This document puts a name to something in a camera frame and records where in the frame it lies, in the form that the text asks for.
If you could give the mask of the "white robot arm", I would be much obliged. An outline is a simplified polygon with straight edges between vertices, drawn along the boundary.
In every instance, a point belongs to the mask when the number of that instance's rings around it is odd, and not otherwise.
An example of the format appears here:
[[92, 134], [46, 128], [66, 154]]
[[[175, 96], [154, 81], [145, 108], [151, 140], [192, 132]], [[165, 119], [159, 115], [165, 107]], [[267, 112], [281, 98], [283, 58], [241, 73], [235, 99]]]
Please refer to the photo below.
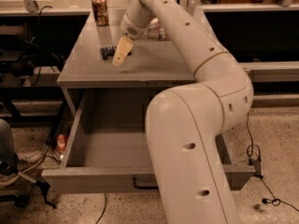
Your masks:
[[133, 0], [121, 21], [138, 39], [158, 19], [194, 83], [158, 93], [146, 113], [151, 163], [168, 224], [241, 224], [216, 147], [217, 135], [249, 112], [249, 76], [219, 42], [206, 17], [176, 0]]

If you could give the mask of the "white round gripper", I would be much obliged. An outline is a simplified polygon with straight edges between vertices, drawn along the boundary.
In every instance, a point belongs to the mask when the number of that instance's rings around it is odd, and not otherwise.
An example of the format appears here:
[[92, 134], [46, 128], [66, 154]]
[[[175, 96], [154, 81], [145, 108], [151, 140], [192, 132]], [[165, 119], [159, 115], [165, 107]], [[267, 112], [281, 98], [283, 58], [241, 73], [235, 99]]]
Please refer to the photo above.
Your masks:
[[128, 14], [124, 14], [121, 21], [121, 31], [124, 33], [114, 53], [112, 64], [115, 67], [122, 65], [129, 52], [134, 46], [133, 40], [139, 39], [145, 32], [146, 27], [140, 27], [132, 23]]

